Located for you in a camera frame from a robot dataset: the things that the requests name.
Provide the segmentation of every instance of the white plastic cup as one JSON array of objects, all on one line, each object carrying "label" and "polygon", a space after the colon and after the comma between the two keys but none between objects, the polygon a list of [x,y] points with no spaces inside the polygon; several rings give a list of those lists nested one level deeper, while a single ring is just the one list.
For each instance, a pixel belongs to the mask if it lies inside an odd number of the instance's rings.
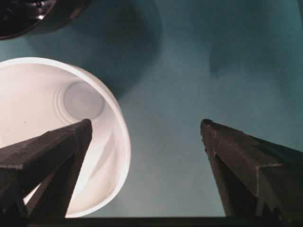
[{"label": "white plastic cup", "polygon": [[117,100],[89,72],[43,58],[1,62],[0,113],[0,148],[91,119],[92,141],[66,217],[100,209],[122,188],[130,166],[129,133]]}]

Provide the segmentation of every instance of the teal background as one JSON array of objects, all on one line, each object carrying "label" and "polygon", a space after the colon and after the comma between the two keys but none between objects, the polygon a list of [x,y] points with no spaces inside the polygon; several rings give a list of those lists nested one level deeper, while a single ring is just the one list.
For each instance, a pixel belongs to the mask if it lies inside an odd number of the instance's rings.
[{"label": "teal background", "polygon": [[94,0],[59,31],[0,42],[0,61],[29,56],[90,71],[124,113],[129,176],[89,217],[223,216],[204,118],[303,150],[296,0]]}]

